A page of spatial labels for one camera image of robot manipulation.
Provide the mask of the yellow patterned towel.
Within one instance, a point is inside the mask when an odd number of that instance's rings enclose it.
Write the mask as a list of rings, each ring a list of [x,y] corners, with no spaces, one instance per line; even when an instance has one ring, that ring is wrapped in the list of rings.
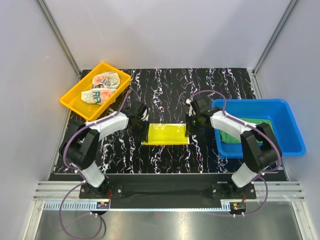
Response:
[[[185,123],[151,123],[148,130],[148,141],[143,141],[145,146],[180,146],[190,143],[185,135]]]

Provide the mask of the green microfibre towel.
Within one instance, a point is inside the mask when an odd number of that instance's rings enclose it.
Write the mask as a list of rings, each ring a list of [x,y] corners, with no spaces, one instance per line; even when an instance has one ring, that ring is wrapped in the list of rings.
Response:
[[[269,119],[258,119],[258,118],[240,118],[242,121],[246,121],[252,124],[259,125],[261,123],[267,123],[273,129],[272,122]],[[226,144],[241,144],[241,141],[234,136],[228,134],[223,130],[219,130],[221,142]]]

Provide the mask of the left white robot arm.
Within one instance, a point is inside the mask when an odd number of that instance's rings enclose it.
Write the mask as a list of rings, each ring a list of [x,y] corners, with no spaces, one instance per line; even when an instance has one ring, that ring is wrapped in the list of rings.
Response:
[[[115,111],[101,119],[87,123],[74,121],[67,127],[59,154],[65,164],[75,168],[86,181],[92,195],[103,198],[108,194],[108,177],[96,164],[96,154],[99,142],[118,131],[129,129],[132,137],[148,141],[149,109],[140,102],[134,101],[129,107]]]

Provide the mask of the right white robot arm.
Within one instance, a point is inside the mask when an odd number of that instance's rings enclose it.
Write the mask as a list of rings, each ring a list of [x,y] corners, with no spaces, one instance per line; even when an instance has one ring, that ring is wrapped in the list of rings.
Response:
[[[212,107],[207,97],[187,99],[189,110],[185,115],[185,135],[196,135],[205,127],[211,127],[240,141],[244,163],[221,187],[223,193],[236,199],[243,197],[249,184],[267,172],[270,166],[281,165],[282,151],[269,124],[241,120],[229,114],[226,105],[225,100],[222,108]]]

